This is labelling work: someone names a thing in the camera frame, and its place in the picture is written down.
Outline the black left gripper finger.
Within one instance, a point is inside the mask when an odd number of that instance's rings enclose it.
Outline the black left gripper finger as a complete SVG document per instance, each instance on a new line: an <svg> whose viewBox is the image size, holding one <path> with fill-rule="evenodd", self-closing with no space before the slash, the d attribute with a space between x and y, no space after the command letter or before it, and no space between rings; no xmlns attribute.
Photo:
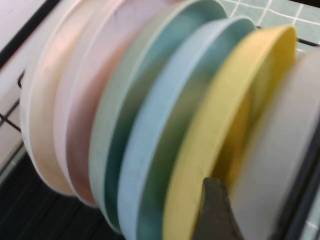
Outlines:
<svg viewBox="0 0 320 240"><path fill-rule="evenodd" d="M243 240L234 217L228 191L217 178L203 180L203 194L194 240Z"/></svg>

